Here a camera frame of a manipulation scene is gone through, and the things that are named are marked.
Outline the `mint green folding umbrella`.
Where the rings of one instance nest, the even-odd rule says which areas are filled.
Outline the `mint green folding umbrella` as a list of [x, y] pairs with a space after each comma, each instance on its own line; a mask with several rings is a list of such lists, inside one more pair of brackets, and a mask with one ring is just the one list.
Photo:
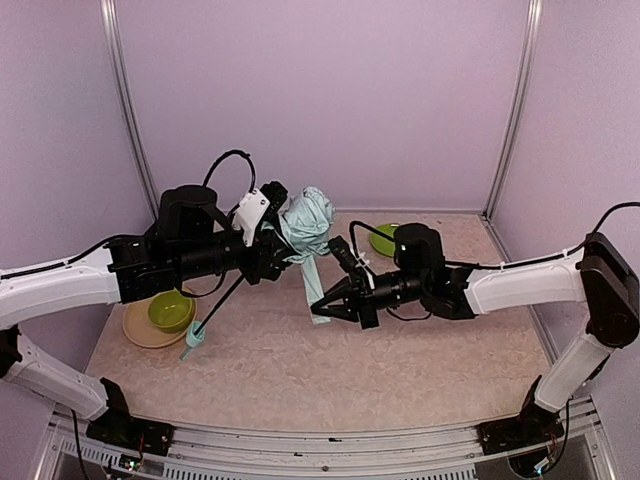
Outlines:
[[[328, 197], [317, 187], [305, 187], [294, 197], [288, 209], [280, 215], [284, 239], [294, 251], [286, 260], [298, 264], [304, 282], [307, 305], [311, 306], [323, 296], [322, 283], [316, 266], [316, 257], [329, 254], [329, 233], [333, 225], [335, 208]], [[198, 348], [205, 340], [206, 326], [221, 306], [243, 283], [237, 278], [222, 294], [202, 321], [194, 321], [188, 328], [185, 348], [179, 356], [181, 361]]]

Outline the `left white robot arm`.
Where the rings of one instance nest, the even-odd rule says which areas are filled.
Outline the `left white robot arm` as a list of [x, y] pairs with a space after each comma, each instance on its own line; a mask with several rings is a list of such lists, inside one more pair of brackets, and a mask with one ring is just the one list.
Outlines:
[[272, 181], [247, 193], [227, 217], [214, 190], [183, 185], [162, 194], [159, 216], [142, 235], [115, 235], [75, 257], [2, 272], [2, 380], [89, 421], [128, 418], [116, 383], [87, 376], [43, 352], [20, 332], [20, 323], [76, 307], [133, 303], [178, 289], [186, 280], [233, 270], [250, 284], [274, 280], [288, 250], [263, 228], [276, 221], [287, 197]]

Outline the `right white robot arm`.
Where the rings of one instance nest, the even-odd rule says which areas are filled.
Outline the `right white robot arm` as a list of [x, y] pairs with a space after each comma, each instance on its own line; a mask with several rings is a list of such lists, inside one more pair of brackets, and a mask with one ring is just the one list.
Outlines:
[[395, 270], [369, 272], [342, 237], [331, 254], [345, 272], [312, 304], [314, 314], [378, 326], [378, 311], [417, 301], [447, 320], [469, 320], [493, 311], [537, 304], [584, 302], [581, 333], [532, 388], [523, 411], [558, 412], [616, 349], [639, 335], [639, 279], [611, 242], [591, 232], [576, 247], [547, 257], [497, 266], [446, 260], [438, 231], [420, 223], [393, 235]]

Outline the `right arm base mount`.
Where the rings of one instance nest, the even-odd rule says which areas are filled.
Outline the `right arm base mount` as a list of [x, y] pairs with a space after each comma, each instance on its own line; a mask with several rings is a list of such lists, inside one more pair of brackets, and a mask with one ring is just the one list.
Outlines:
[[531, 385], [520, 412], [512, 417], [487, 421], [477, 426], [484, 455], [516, 450], [565, 435], [560, 414], [535, 403], [535, 391], [542, 376]]

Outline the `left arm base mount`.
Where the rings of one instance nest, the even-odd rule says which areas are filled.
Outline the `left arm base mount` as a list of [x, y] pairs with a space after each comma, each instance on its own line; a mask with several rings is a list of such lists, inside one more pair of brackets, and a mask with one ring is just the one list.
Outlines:
[[86, 436], [109, 445], [166, 457], [175, 427], [133, 416], [120, 386], [106, 378], [101, 378], [100, 383], [107, 395], [107, 410], [88, 423]]

